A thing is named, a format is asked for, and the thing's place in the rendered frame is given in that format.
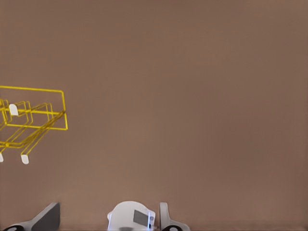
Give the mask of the white cup with grey print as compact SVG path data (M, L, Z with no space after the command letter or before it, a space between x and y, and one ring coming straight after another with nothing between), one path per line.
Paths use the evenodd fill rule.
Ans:
M117 204L107 219L107 231L154 231L155 212L139 202Z

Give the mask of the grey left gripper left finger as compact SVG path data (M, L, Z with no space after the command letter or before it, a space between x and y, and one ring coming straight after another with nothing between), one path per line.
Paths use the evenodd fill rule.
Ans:
M60 203L50 203L33 219L13 224L2 231L58 231L60 227Z

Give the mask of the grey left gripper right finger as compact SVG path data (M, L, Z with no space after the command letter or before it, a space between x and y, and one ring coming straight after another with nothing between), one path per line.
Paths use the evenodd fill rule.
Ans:
M187 224L174 221L170 218L168 204L166 202L160 202L159 214L160 231L190 231L190 227Z

